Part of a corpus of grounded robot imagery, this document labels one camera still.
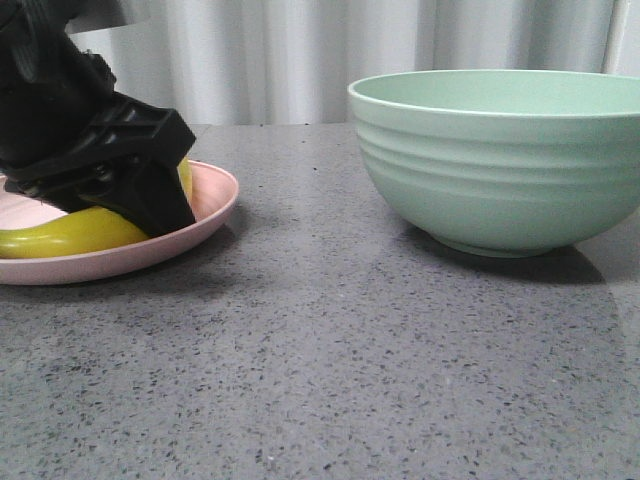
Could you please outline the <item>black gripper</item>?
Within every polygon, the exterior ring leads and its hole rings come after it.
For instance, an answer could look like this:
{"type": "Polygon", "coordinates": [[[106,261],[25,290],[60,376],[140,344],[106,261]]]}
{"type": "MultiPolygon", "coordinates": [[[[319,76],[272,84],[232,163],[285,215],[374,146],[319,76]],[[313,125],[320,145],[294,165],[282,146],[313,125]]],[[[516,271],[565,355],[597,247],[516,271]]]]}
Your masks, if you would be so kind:
{"type": "Polygon", "coordinates": [[[147,234],[195,222],[179,175],[190,128],[176,111],[118,92],[107,62],[70,38],[145,15],[136,1],[2,2],[6,191],[76,211],[104,207],[147,234]]]}

